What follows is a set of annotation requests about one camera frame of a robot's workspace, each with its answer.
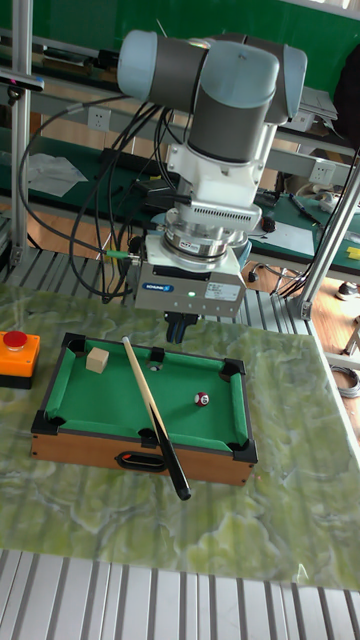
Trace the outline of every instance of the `red emergency stop button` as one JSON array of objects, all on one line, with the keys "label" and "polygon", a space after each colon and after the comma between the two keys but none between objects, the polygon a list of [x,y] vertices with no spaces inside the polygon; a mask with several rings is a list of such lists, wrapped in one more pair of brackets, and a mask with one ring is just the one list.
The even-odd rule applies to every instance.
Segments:
[{"label": "red emergency stop button", "polygon": [[27,335],[22,331],[8,331],[8,333],[5,333],[3,340],[8,349],[17,351],[27,343]]}]

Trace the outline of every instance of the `paper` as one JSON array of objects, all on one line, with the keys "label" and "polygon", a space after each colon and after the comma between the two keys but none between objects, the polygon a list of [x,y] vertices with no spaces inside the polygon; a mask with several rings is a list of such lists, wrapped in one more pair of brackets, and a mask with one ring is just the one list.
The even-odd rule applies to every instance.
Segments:
[{"label": "paper", "polygon": [[307,256],[314,255],[314,239],[309,229],[299,229],[299,227],[277,222],[276,229],[272,233],[264,233],[261,236],[258,235],[258,231],[255,229],[253,235],[250,234],[249,238],[250,240],[254,238],[254,240],[263,244],[271,244],[279,248],[304,253]]},{"label": "paper", "polygon": [[321,116],[328,116],[332,120],[337,120],[337,111],[327,91],[304,87],[300,100],[300,108],[304,111],[311,111],[311,113],[317,113]]},{"label": "paper", "polygon": [[87,182],[87,178],[66,158],[54,158],[45,153],[30,156],[30,189],[62,198],[78,182]]}]

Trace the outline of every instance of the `pool cue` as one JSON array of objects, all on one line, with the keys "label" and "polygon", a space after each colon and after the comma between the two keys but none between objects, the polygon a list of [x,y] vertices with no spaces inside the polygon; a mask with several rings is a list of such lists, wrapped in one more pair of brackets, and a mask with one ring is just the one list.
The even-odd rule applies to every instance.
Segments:
[{"label": "pool cue", "polygon": [[154,426],[156,437],[158,439],[164,461],[169,469],[170,477],[173,482],[175,491],[178,494],[180,500],[188,500],[189,498],[191,498],[188,481],[174,451],[168,432],[165,429],[165,425],[161,419],[161,415],[155,404],[155,400],[149,389],[148,383],[145,380],[144,374],[130,344],[129,338],[124,336],[122,342],[125,347],[127,357],[129,358],[129,362],[136,378],[136,382],[138,383],[140,393],[144,400],[150,420]]}]

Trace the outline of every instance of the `green felt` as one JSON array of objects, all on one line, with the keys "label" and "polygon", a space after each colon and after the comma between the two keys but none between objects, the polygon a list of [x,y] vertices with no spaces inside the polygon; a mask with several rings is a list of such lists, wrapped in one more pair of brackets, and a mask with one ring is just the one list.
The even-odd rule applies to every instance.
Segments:
[{"label": "green felt", "polygon": [[234,414],[234,426],[236,433],[236,442],[241,446],[245,444],[249,435],[246,425],[246,415],[244,407],[244,397],[241,386],[241,374],[235,373],[230,378],[231,399]]},{"label": "green felt", "polygon": [[61,363],[60,371],[56,377],[54,386],[50,394],[50,398],[46,405],[46,413],[50,420],[52,418],[55,418],[55,416],[59,412],[59,408],[63,401],[64,393],[74,365],[74,360],[75,354],[70,351],[70,349],[66,349],[63,361]]},{"label": "green felt", "polygon": [[[65,429],[139,437],[138,432],[151,423],[125,349],[122,344],[87,340],[86,352],[95,346],[110,353],[103,373],[88,371],[86,356],[73,358],[71,371],[69,360],[64,359],[47,413],[54,417],[56,406],[56,415],[66,420]],[[230,451],[229,442],[244,444],[247,429],[241,424],[245,421],[241,384],[220,378],[220,360],[170,353],[160,370],[151,371],[147,366],[151,351],[135,347],[134,352],[174,443],[221,451]],[[194,402],[199,391],[209,394],[210,403],[205,407]]]}]

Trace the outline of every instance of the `mini pool table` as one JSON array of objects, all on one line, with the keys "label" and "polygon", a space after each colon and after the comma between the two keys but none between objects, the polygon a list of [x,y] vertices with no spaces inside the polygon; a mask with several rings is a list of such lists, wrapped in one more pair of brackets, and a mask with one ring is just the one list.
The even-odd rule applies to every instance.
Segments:
[{"label": "mini pool table", "polygon": [[[109,351],[101,374],[93,347]],[[133,348],[187,478],[244,485],[257,453],[243,362]],[[122,343],[66,334],[31,433],[36,459],[168,474]]]}]

